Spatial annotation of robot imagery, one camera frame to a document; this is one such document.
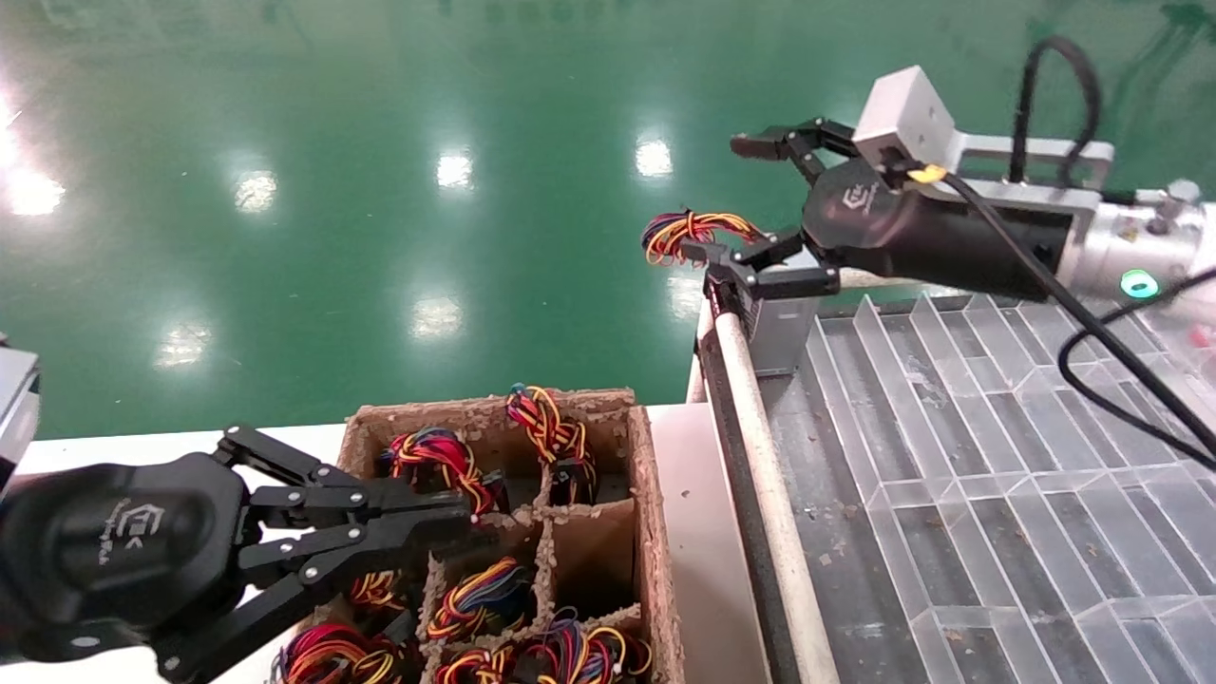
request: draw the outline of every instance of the cardboard divider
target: cardboard divider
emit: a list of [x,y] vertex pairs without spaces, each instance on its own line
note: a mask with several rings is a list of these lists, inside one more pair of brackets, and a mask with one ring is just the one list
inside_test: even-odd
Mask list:
[[[646,680],[683,684],[663,498],[644,409],[627,389],[551,396],[563,416],[587,427],[589,449],[601,477],[595,506],[548,505],[552,473],[540,467],[524,430],[507,417],[505,397],[364,407],[348,421],[338,465],[355,476],[375,477],[381,452],[396,434],[438,425],[465,436],[483,471],[501,467],[508,481],[519,473],[518,478],[527,476],[535,486],[529,500],[512,499],[510,515],[483,518],[500,531],[496,550],[449,564],[430,560],[418,621],[420,650],[427,657],[422,682],[433,683],[440,665],[462,650],[537,638],[556,610],[573,606],[586,628],[614,627],[648,641],[653,662]],[[458,644],[427,641],[426,624],[447,588],[510,553],[535,564],[534,618],[506,634]]]
[[637,602],[635,509],[625,499],[552,510],[556,610],[573,607],[586,621]]

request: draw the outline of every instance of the yellow wire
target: yellow wire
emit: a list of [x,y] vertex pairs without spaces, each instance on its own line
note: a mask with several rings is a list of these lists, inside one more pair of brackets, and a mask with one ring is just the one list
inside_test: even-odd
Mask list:
[[929,164],[923,169],[910,170],[908,178],[924,184],[940,183],[944,178],[946,178],[946,169],[939,167],[938,164]]
[[627,647],[626,643],[625,643],[625,635],[621,634],[620,632],[613,629],[612,627],[597,627],[596,629],[591,630],[591,634],[587,634],[587,640],[590,641],[590,640],[595,639],[596,635],[598,635],[598,634],[612,634],[613,637],[617,638],[618,641],[620,641],[620,661],[619,662],[621,663],[621,667],[624,667],[624,663],[625,663],[625,651],[626,651],[626,647]]

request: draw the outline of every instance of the wire harness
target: wire harness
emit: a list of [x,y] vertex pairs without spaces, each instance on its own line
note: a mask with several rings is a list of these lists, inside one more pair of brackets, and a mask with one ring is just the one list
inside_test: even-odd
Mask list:
[[276,684],[405,684],[402,652],[384,638],[319,624],[287,644],[271,666]]
[[694,214],[692,209],[687,209],[654,217],[642,231],[642,250],[646,252],[646,260],[652,264],[682,264],[687,260],[680,253],[680,245],[685,240],[713,242],[716,231],[738,235],[748,245],[764,237],[760,229],[742,217]]
[[531,583],[531,570],[511,556],[466,577],[444,594],[427,638],[451,643],[517,629],[528,612]]
[[587,448],[587,426],[563,419],[544,387],[519,382],[507,394],[507,417],[528,432],[540,461],[552,469],[552,505],[596,503],[599,476]]
[[473,449],[456,432],[445,427],[424,427],[417,432],[399,434],[389,444],[384,458],[392,477],[404,477],[416,492],[429,492],[435,487],[435,473],[443,478],[443,487],[461,489],[473,509],[473,522],[490,512],[503,489],[492,490],[484,482],[485,476],[477,467]]

